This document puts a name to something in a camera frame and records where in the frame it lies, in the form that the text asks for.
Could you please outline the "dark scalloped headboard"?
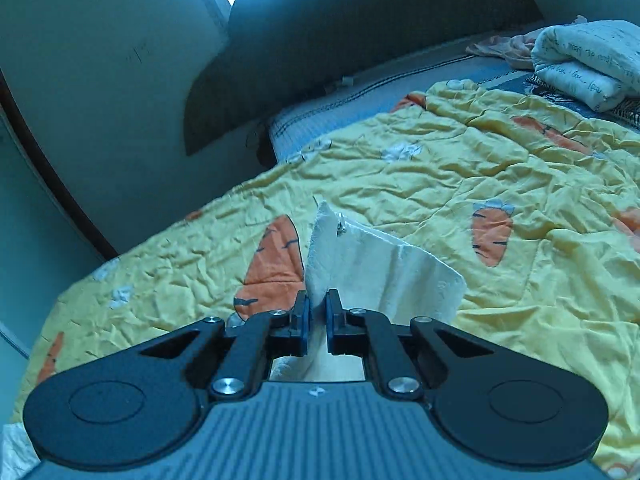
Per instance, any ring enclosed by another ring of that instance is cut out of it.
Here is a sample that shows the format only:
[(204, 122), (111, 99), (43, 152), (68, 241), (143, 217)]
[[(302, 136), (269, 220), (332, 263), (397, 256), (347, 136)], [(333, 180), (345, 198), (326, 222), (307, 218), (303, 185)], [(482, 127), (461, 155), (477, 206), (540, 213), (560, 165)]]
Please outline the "dark scalloped headboard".
[(224, 47), (186, 98), (184, 149), (360, 70), (541, 18), (535, 0), (234, 0)]

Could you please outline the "peach crumpled cloth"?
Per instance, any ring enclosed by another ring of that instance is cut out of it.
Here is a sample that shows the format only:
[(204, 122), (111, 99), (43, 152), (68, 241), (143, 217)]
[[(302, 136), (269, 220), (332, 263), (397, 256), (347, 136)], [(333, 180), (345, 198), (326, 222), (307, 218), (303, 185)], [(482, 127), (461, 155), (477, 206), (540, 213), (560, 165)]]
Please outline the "peach crumpled cloth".
[(494, 35), (469, 44), (465, 52), (481, 58), (502, 58), (514, 70), (534, 70), (532, 50), (544, 27), (515, 36)]

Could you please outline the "folded white printed blanket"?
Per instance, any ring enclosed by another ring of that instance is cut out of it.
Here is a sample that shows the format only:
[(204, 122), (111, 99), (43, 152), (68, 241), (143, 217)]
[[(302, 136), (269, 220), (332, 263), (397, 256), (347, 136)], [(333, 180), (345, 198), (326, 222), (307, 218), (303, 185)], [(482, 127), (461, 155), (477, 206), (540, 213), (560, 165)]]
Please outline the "folded white printed blanket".
[(638, 98), (639, 49), (631, 22), (555, 25), (537, 37), (532, 63), (545, 84), (603, 113)]

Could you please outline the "yellow carrot print quilt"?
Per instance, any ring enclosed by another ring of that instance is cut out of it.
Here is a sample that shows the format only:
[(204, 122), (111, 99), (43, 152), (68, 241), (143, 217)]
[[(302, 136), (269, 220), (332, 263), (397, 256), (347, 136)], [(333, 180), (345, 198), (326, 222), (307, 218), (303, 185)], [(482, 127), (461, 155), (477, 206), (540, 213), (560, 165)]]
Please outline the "yellow carrot print quilt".
[(291, 218), (307, 248), (321, 204), (456, 269), (462, 330), (593, 382), (610, 411), (597, 464), (638, 477), (638, 132), (471, 81), (324, 136), (70, 286), (16, 404), (61, 370), (226, 318), (268, 224)]

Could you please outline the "grey quilted mattress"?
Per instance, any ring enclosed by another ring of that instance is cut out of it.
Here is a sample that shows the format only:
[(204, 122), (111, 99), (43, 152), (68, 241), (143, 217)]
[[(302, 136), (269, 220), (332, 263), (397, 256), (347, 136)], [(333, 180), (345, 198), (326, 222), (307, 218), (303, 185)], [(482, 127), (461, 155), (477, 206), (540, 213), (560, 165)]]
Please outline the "grey quilted mattress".
[(392, 110), (406, 94), (425, 91), (436, 82), (469, 79), (491, 89), (534, 94), (585, 117), (597, 117), (639, 129), (639, 101), (627, 100), (614, 110), (598, 113), (571, 96), (553, 89), (529, 70), (514, 70), (502, 58), (481, 58), (465, 52), (473, 42), (463, 38), (396, 58), (392, 62), (343, 78), (320, 96), (294, 104), (267, 122), (278, 162), (298, 155), (318, 137), (354, 122)]

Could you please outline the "white textured pants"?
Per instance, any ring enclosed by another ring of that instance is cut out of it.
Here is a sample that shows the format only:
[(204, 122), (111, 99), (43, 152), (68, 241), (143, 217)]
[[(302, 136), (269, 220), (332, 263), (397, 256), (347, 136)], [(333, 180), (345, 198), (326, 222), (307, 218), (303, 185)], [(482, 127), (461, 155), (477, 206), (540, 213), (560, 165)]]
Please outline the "white textured pants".
[(364, 378), (356, 356), (331, 356), (321, 301), (338, 291), (345, 309), (384, 313), (407, 325), (416, 316), (449, 323), (466, 292), (463, 276), (425, 249), (366, 226), (323, 202), (314, 220), (305, 266), (311, 303), (311, 338), (306, 356), (280, 358), (270, 378), (285, 382), (353, 382)]

